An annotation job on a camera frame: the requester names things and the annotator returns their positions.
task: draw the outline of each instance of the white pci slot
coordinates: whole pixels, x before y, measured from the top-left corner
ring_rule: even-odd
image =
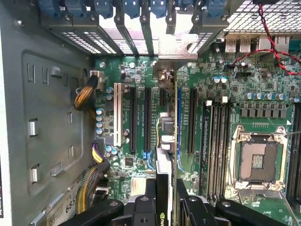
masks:
[[[121,146],[123,139],[122,83],[114,83],[114,146]]]

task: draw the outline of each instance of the expansion slot bracket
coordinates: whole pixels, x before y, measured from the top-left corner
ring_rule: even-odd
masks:
[[[172,34],[159,37],[158,61],[154,64],[153,76],[158,78],[159,71],[177,71],[185,63],[198,60],[197,53],[190,53],[187,46],[198,42],[197,34],[185,34],[181,42]]]

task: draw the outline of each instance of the cpu socket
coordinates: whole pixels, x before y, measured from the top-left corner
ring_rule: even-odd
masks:
[[[238,125],[231,142],[229,183],[232,190],[281,191],[287,138],[284,126],[274,133],[246,132]]]

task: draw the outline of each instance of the green circuit board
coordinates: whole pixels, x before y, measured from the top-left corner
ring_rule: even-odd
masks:
[[[253,196],[240,196],[231,193],[229,182],[229,165],[231,153],[231,141],[238,126],[243,126],[246,132],[252,133],[275,133],[278,127],[283,127],[286,133],[293,129],[294,104],[290,101],[292,97],[299,97],[300,78],[285,74],[280,68],[275,67],[273,61],[261,61],[260,56],[253,56],[244,60],[247,68],[235,68],[224,70],[225,65],[231,64],[239,56],[226,54],[204,54],[198,62],[188,63],[177,71],[177,86],[182,91],[181,96],[181,135],[180,135],[180,166],[178,177],[184,181],[188,193],[205,196],[212,204],[219,196],[231,198],[244,205],[259,211],[267,216],[277,219],[287,225],[297,225],[295,215],[287,202],[283,199],[286,186],[278,192],[281,198],[261,197],[261,194]],[[156,120],[161,112],[169,112],[174,116],[174,103],[172,91],[166,95],[167,101],[164,105],[160,101],[160,89],[158,79],[153,77],[152,62],[157,59],[149,57],[121,57],[121,58],[99,58],[96,60],[95,69],[105,74],[104,91],[96,91],[95,106],[104,109],[103,128],[104,133],[98,138],[108,135],[113,130],[113,116],[106,113],[107,87],[113,87],[116,82],[123,82],[120,78],[120,70],[124,68],[127,76],[131,78],[130,86],[137,90],[137,151],[130,152],[129,144],[124,141],[119,147],[118,156],[111,156],[111,172],[108,175],[110,181],[110,197],[120,199],[124,202],[130,196],[132,178],[153,178],[154,171],[149,167],[145,158],[145,152],[151,152],[151,165],[155,166],[155,146],[157,143]],[[99,64],[105,62],[106,67],[100,68]],[[293,64],[290,59],[285,59],[286,67],[292,71],[300,70],[298,64]],[[251,73],[244,78],[237,77],[237,73]],[[226,78],[226,82],[214,81],[214,77]],[[145,88],[151,88],[151,150],[144,150],[144,103]],[[194,101],[194,124],[193,124],[193,151],[189,150],[191,130],[191,90],[195,90]],[[262,99],[255,99],[254,94],[261,93]],[[272,99],[265,98],[266,94],[272,94]],[[276,99],[276,94],[283,94],[283,99]],[[222,96],[234,97],[235,100],[228,102],[226,108],[221,104],[206,106],[206,101],[214,97],[220,100]],[[128,129],[131,116],[129,110],[129,95],[123,95],[123,128]],[[219,142],[212,143],[212,137]],[[280,170],[284,169],[283,183],[287,182],[289,168],[291,138],[283,159],[283,148],[277,149],[276,176],[279,178]],[[132,158],[132,165],[126,165],[126,158]],[[235,160],[237,172],[240,167],[240,157]]]

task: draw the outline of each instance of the sticker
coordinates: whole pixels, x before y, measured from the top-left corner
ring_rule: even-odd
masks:
[[[47,226],[58,226],[75,215],[76,193],[79,181],[75,182],[72,189],[64,198],[47,214]]]
[[[3,212],[3,193],[2,193],[2,177],[1,177],[1,159],[0,159],[0,218],[4,218],[4,212]]]

